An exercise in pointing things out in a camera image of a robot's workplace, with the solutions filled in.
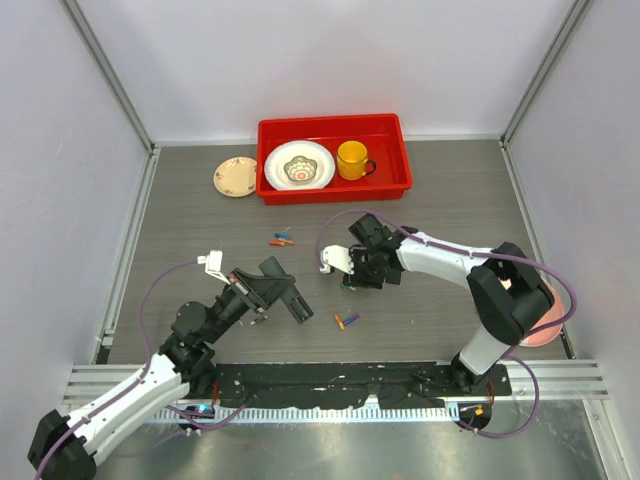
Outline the black remote control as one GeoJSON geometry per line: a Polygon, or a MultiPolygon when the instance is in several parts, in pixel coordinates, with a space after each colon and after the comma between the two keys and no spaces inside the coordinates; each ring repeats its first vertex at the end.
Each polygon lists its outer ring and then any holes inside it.
{"type": "MultiPolygon", "coordinates": [[[[287,273],[282,268],[281,264],[273,256],[262,262],[259,265],[259,269],[265,276],[287,276],[287,273]]],[[[284,303],[289,310],[289,313],[298,324],[305,323],[314,315],[314,312],[294,284],[291,284],[288,289],[284,291],[280,296],[280,300],[284,303]]]]}

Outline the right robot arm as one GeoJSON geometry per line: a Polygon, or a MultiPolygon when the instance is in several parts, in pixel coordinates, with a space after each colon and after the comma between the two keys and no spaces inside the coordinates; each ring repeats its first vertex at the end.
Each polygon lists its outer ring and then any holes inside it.
{"type": "Polygon", "coordinates": [[[471,340],[451,361],[453,387],[472,395],[488,372],[555,306],[550,287],[516,245],[496,249],[433,239],[416,229],[395,231],[367,213],[349,227],[356,243],[345,250],[343,283],[382,289],[405,272],[424,273],[467,289],[480,319],[471,340]]]}

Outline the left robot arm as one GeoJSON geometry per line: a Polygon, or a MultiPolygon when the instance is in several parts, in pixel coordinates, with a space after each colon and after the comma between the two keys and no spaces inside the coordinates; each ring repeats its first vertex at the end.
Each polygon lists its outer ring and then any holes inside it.
{"type": "Polygon", "coordinates": [[[171,333],[143,366],[111,390],[67,415],[41,418],[27,453],[38,479],[91,479],[98,465],[146,419],[175,401],[205,397],[213,385],[213,344],[247,312],[263,314],[282,302],[298,323],[313,312],[273,257],[257,275],[240,269],[222,273],[215,253],[197,258],[204,272],[223,282],[215,302],[181,306],[171,333]]]}

